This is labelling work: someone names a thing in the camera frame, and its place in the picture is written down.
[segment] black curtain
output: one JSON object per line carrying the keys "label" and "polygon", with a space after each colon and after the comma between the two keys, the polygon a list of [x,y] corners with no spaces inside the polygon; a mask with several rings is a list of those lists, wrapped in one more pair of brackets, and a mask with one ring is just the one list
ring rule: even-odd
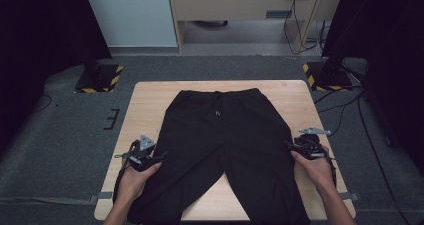
{"label": "black curtain", "polygon": [[340,0],[324,56],[369,63],[363,80],[386,140],[402,146],[424,176],[424,0]]}
{"label": "black curtain", "polygon": [[43,94],[47,77],[83,64],[69,28],[93,59],[111,58],[88,0],[0,0],[0,155]]}

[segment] human arm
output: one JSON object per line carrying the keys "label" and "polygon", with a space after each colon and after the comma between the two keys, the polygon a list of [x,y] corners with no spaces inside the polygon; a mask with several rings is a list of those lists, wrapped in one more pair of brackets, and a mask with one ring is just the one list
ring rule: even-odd
{"label": "human arm", "polygon": [[301,154],[292,151],[293,158],[302,165],[308,177],[315,184],[324,203],[324,209],[330,224],[356,224],[343,200],[334,186],[330,164],[325,158],[308,160]]}
{"label": "human arm", "polygon": [[104,225],[125,224],[125,220],[135,198],[140,196],[144,183],[160,167],[161,163],[151,166],[143,172],[138,172],[129,166],[119,183],[118,197],[107,215]]}

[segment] gray carpet floor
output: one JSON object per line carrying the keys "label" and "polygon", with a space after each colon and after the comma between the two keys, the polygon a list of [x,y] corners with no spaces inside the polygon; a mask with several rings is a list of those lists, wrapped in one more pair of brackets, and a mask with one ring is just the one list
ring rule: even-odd
{"label": "gray carpet floor", "polygon": [[[300,79],[302,65],[319,57],[284,56],[134,56],[116,57],[124,66],[110,93],[76,94],[74,85],[83,71],[76,66],[55,74],[45,84],[45,94],[22,127],[0,164],[0,197],[43,197],[88,200],[97,195],[117,141],[135,84],[139,81]],[[364,69],[362,61],[349,66]],[[317,103],[322,111],[351,101],[361,92],[336,92]],[[327,92],[311,91],[314,100]],[[360,99],[375,151],[393,195],[411,224],[424,219],[424,178],[400,147],[388,147],[370,105]],[[112,130],[108,117],[119,115]],[[356,102],[320,113],[347,188],[354,201],[358,224],[406,224],[396,209],[368,142]],[[101,224],[94,205],[1,203],[0,224]],[[313,224],[327,224],[314,221]]]}

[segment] yellow and black hazard tape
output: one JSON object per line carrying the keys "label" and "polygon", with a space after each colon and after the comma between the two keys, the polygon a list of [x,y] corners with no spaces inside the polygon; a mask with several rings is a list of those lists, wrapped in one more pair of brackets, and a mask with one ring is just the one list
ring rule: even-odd
{"label": "yellow and black hazard tape", "polygon": [[86,87],[86,88],[81,88],[81,89],[75,90],[75,92],[76,93],[112,92],[113,89],[115,88],[116,83],[119,80],[119,76],[121,76],[121,72],[122,72],[123,68],[124,68],[124,66],[117,66],[115,74],[113,75],[113,78],[112,78],[109,86],[102,87],[102,88]]}
{"label": "yellow and black hazard tape", "polygon": [[309,86],[312,91],[349,91],[351,88],[345,88],[342,86],[317,86],[315,84],[315,79],[311,74],[308,64],[303,64],[303,71],[306,74],[306,78],[308,79]]}

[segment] white wall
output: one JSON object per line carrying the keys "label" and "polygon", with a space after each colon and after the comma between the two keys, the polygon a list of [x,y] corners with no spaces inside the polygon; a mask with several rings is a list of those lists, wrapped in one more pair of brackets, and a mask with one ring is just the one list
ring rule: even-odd
{"label": "white wall", "polygon": [[109,47],[177,47],[169,0],[89,0]]}

